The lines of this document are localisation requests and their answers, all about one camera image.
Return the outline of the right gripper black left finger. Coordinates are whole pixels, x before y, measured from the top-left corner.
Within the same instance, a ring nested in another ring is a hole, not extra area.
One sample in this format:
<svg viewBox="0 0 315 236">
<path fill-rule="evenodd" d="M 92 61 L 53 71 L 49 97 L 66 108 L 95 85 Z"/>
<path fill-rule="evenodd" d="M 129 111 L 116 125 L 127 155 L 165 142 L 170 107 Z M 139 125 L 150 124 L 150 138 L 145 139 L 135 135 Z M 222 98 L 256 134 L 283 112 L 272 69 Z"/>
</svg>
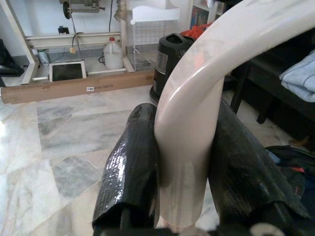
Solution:
<svg viewBox="0 0 315 236">
<path fill-rule="evenodd" d="M 157 108 L 136 106 L 109 154 L 97 196 L 92 228 L 154 228 L 159 219 L 159 150 L 154 135 Z"/>
</svg>

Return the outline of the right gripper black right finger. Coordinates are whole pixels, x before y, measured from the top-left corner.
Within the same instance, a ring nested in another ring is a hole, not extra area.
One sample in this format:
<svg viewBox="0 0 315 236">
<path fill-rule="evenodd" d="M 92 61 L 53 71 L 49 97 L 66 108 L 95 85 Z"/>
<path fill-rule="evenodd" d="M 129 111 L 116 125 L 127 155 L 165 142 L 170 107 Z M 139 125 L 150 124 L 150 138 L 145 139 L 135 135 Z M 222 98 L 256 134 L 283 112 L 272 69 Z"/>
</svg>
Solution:
<svg viewBox="0 0 315 236">
<path fill-rule="evenodd" d="M 208 178 L 222 224 L 310 218 L 266 149 L 224 100 L 220 102 Z"/>
</svg>

